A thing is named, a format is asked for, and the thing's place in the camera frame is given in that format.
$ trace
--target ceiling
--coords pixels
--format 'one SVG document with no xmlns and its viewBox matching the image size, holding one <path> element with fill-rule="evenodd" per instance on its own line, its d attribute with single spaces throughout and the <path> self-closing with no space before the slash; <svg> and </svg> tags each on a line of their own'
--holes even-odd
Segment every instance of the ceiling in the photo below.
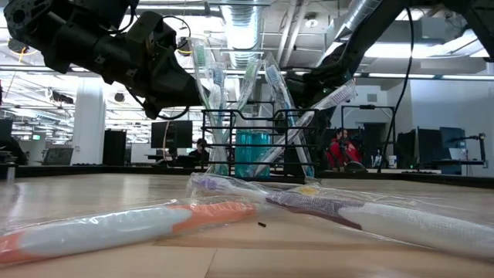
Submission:
<svg viewBox="0 0 494 278">
<path fill-rule="evenodd" d="M 183 8 L 190 5 L 202 5 L 200 2 L 183 2 L 182 0 L 176 1 L 140 1 L 140 5 L 154 5 L 154 11 L 158 13 L 167 12 L 172 8 Z M 288 66 L 315 66 L 317 62 L 323 57 L 329 46 L 326 46 L 325 35 L 328 30 L 328 25 L 331 19 L 338 18 L 347 12 L 347 7 L 350 1 L 340 0 L 338 1 L 311 1 L 307 6 L 306 14 L 309 12 L 315 13 L 315 20 L 317 25 L 308 27 L 302 24 L 299 31 L 299 35 L 296 39 L 296 50 L 293 51 L 289 58 Z M 265 7 L 262 11 L 261 21 L 261 49 L 267 53 L 271 52 L 276 56 L 283 24 L 285 22 L 286 12 L 289 8 L 289 0 L 276 0 L 268 7 Z M 422 13 L 422 19 L 419 23 L 419 28 L 423 30 L 423 36 L 428 38 L 438 37 L 438 41 L 442 40 L 440 44 L 445 42 L 454 41 L 455 36 L 458 36 L 459 31 L 455 27 L 457 24 L 462 23 L 460 17 L 454 17 L 453 15 L 445 14 L 444 11 L 438 10 L 434 14 L 429 13 L 428 8 L 418 10 Z M 215 58 L 218 61 L 228 62 L 228 53 L 224 53 L 228 50 L 228 44 L 225 36 L 225 26 L 223 20 L 218 17 L 203 17 L 203 16 L 184 16 L 182 17 L 187 24 L 191 27 L 192 37 L 207 39 L 210 47 L 212 47 L 215 54 Z M 126 26 L 130 16 L 126 16 L 122 22 L 122 26 Z M 181 29 L 182 23 L 176 19 L 165 19 L 165 22 L 177 30 L 178 36 L 187 36 L 187 30 Z M 380 42 L 382 43 L 400 43 L 401 48 L 406 49 L 407 37 L 409 37 L 406 25 L 396 21 L 392 27 L 383 35 Z M 3 17 L 0 17 L 0 67 L 2 66 L 44 66 L 43 57 L 41 53 L 35 50 L 30 53 L 19 56 L 17 53 L 13 53 L 8 49 L 7 42 L 10 38 L 8 30 L 6 28 L 6 22 Z M 485 69 L 485 62 L 482 58 L 472 58 L 472 54 L 478 53 L 482 50 L 482 46 L 477 42 L 469 43 L 467 47 L 463 47 L 455 52 L 439 53 L 440 56 L 436 56 L 434 59 L 416 59 L 412 67 L 413 73 L 478 73 Z M 389 53 L 390 49 L 375 49 L 377 53 Z M 193 61 L 190 57 L 183 57 L 176 54 L 179 63 L 184 68 L 192 68 Z M 407 58 L 378 58 L 375 56 L 366 57 L 362 61 L 359 71 L 365 71 L 369 73 L 404 73 L 407 66 Z M 58 128 L 59 133 L 53 133 L 51 139 L 59 139 L 58 142 L 64 142 L 70 139 L 70 134 L 73 126 L 73 105 L 63 105 L 66 109 L 56 109 L 60 106 L 53 100 L 50 100 L 49 95 L 52 92 L 61 93 L 76 101 L 76 92 L 78 87 L 78 79 L 81 76 L 95 76 L 92 74 L 74 74 L 74 75 L 62 75 L 55 72 L 48 73 L 36 73 L 36 72 L 24 72 L 24 71 L 0 71 L 0 80 L 2 80 L 2 87 L 4 90 L 4 105 L 20 105 L 23 107 L 29 107 L 30 109 L 21 110 L 0 110 L 0 117 L 15 117 L 15 125 L 19 130 L 26 129 L 35 131 L 49 130 L 56 131 Z M 395 84 L 395 80 L 358 80 L 360 85 L 377 85 L 382 86 L 384 89 Z M 234 96 L 236 88 L 239 87 L 239 81 L 236 79 L 227 79 L 226 82 L 229 95 Z M 145 141 L 146 136 L 142 134 L 149 133 L 149 124 L 151 122 L 146 120 L 144 112 L 140 110 L 136 101 L 130 97 L 125 88 L 115 83 L 114 85 L 104 85 L 103 92 L 107 98 L 107 127 L 115 129 L 127 129 L 129 134 L 136 134 L 136 136 L 130 136 L 132 141 Z M 125 100 L 123 102 L 116 102 L 114 97 L 116 93 L 124 93 Z M 191 120 L 201 120 L 200 107 L 194 107 L 191 112 L 186 116 Z M 168 109 L 164 111 L 167 114 L 173 115 L 181 112 L 181 108 Z M 38 118 L 38 123 L 34 124 L 33 119 Z M 48 125 L 52 129 L 40 126 Z M 195 124 L 197 132 L 200 123 Z"/>
</svg>

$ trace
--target red jacket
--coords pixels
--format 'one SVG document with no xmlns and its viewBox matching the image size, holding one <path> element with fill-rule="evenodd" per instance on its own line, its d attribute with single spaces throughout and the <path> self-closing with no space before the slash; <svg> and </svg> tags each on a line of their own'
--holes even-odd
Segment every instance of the red jacket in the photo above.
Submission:
<svg viewBox="0 0 494 278">
<path fill-rule="evenodd" d="M 359 151 L 349 141 L 347 141 L 345 151 L 352 161 L 362 162 L 362 156 Z M 331 141 L 330 152 L 327 151 L 326 155 L 332 168 L 344 167 L 346 163 L 350 162 L 348 156 L 341 151 L 340 144 L 336 138 Z"/>
</svg>

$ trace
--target person in red jacket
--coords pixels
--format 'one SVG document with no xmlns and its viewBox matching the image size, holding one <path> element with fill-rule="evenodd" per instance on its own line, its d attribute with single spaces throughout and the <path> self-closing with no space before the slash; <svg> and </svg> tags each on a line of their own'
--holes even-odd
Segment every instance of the person in red jacket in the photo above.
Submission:
<svg viewBox="0 0 494 278">
<path fill-rule="evenodd" d="M 362 162 L 362 156 L 357 148 L 348 140 L 348 131 L 339 128 L 336 137 L 331 140 L 327 160 L 332 168 L 344 167 L 350 161 Z"/>
</svg>

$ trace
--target office desk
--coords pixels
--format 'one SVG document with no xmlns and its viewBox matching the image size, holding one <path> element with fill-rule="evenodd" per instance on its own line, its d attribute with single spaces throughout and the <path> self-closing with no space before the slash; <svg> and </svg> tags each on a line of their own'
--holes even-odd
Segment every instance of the office desk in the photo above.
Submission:
<svg viewBox="0 0 494 278">
<path fill-rule="evenodd" d="M 187 176 L 74 175 L 0 182 L 0 229 L 68 216 L 158 204 L 184 196 Z M 323 186 L 494 205 L 492 191 L 409 181 L 323 180 Z M 263 228 L 257 224 L 263 222 Z M 0 277 L 493 277 L 494 265 L 385 242 L 288 212 L 202 232 L 19 266 Z"/>
</svg>

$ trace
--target wooden table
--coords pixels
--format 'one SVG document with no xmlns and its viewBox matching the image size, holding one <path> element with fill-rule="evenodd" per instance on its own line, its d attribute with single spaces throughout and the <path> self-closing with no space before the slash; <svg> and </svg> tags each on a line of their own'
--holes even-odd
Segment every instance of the wooden table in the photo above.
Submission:
<svg viewBox="0 0 494 278">
<path fill-rule="evenodd" d="M 75 175 L 0 183 L 0 229 L 182 198 L 188 177 Z M 492 191 L 408 181 L 324 180 L 324 186 L 440 199 L 466 211 Z M 266 227 L 258 225 L 263 222 Z M 0 277 L 493 277 L 494 264 L 387 242 L 307 215 L 280 212 L 226 227 L 17 266 Z"/>
</svg>

